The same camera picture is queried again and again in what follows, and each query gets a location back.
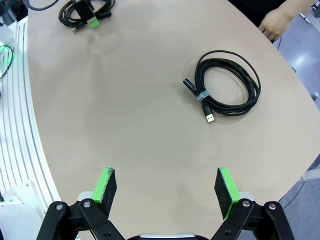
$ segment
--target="metal connector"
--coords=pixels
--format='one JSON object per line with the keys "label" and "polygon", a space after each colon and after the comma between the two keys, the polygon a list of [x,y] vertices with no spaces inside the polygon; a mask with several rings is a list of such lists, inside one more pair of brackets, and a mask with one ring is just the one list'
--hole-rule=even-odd
{"label": "metal connector", "polygon": [[206,120],[208,121],[208,123],[211,123],[214,119],[214,115],[213,114],[210,114],[208,116],[206,116]]}

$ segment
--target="green gripper pad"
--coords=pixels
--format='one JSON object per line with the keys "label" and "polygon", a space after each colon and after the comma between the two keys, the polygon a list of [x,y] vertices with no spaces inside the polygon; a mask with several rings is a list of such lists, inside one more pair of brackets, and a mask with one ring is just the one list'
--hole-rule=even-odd
{"label": "green gripper pad", "polygon": [[91,199],[100,204],[100,208],[107,218],[109,217],[116,191],[115,170],[112,167],[105,167],[91,195]]}
{"label": "green gripper pad", "polygon": [[214,191],[218,198],[223,219],[227,219],[234,205],[241,199],[236,184],[227,167],[219,167]]}

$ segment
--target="gray floor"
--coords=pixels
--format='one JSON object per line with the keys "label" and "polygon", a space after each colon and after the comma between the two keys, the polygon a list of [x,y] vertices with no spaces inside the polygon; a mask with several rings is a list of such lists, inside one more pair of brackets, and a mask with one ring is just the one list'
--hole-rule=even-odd
{"label": "gray floor", "polygon": [[[279,52],[295,68],[296,74],[310,94],[314,92],[320,94],[319,44],[320,32],[298,16],[283,35],[279,48]],[[274,46],[278,48],[278,45],[279,41],[276,41]],[[315,103],[320,109],[320,99]],[[319,165],[320,156],[317,160],[312,168]],[[320,239],[320,178],[306,182],[298,181],[283,196],[280,203],[296,240]],[[238,239],[254,240],[255,237],[251,232],[243,231]]]}
{"label": "gray floor", "polygon": [[[273,44],[278,48],[279,40]],[[310,94],[320,94],[320,32],[297,16],[282,36],[279,52]],[[320,109],[320,99],[315,101]]]}

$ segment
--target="person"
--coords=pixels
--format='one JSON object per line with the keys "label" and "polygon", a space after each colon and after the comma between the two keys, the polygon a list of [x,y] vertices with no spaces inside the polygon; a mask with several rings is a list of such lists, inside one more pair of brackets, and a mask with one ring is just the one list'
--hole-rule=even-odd
{"label": "person", "polygon": [[271,41],[279,39],[295,16],[317,0],[229,0]]}

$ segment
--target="beige table surface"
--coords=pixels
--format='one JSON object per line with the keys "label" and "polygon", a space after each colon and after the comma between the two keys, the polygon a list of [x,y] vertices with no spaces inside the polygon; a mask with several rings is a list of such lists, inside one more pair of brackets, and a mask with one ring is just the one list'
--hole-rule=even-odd
{"label": "beige table surface", "polygon": [[[316,105],[277,49],[226,0],[119,0],[99,28],[76,33],[58,20],[65,2],[29,12],[28,65],[46,160],[68,204],[112,166],[118,190],[110,219],[124,237],[211,237],[222,223],[217,167],[228,167],[238,188],[264,204],[279,200],[319,154]],[[248,114],[216,114],[208,124],[182,81],[194,81],[199,57],[217,49],[244,56],[262,90]],[[225,103],[246,97],[220,69],[209,71],[206,85]]]}

